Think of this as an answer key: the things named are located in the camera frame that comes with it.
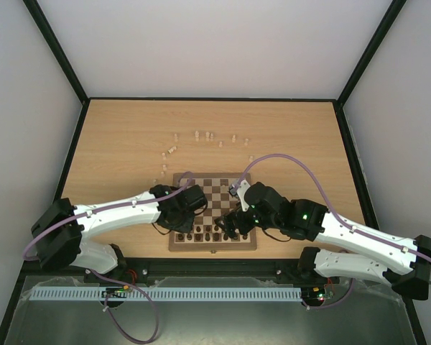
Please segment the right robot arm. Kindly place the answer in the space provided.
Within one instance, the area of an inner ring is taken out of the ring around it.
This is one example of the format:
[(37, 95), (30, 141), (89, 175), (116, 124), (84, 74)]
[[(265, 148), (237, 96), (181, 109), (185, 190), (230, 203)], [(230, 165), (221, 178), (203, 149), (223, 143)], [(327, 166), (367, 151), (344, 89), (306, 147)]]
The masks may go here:
[(236, 207), (215, 224), (230, 238), (255, 228), (277, 229), (294, 240), (340, 247), (331, 252), (318, 247), (302, 250), (297, 270), (309, 282), (319, 277), (348, 277), (388, 285), (412, 300), (429, 297), (431, 239), (414, 239), (382, 233), (334, 214), (307, 199), (287, 200), (262, 183), (230, 188)]

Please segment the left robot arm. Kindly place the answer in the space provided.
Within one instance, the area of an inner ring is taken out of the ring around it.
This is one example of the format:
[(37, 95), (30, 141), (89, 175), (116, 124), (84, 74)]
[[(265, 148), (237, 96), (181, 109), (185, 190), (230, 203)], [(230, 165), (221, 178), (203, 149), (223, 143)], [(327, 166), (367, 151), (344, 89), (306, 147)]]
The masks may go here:
[(123, 254), (117, 245), (99, 244), (94, 237), (138, 224), (186, 234), (193, 228), (197, 210), (207, 205), (199, 185), (156, 185), (130, 198), (97, 205), (74, 206), (62, 198), (31, 228), (35, 260), (47, 272), (74, 266), (106, 274), (120, 266)]

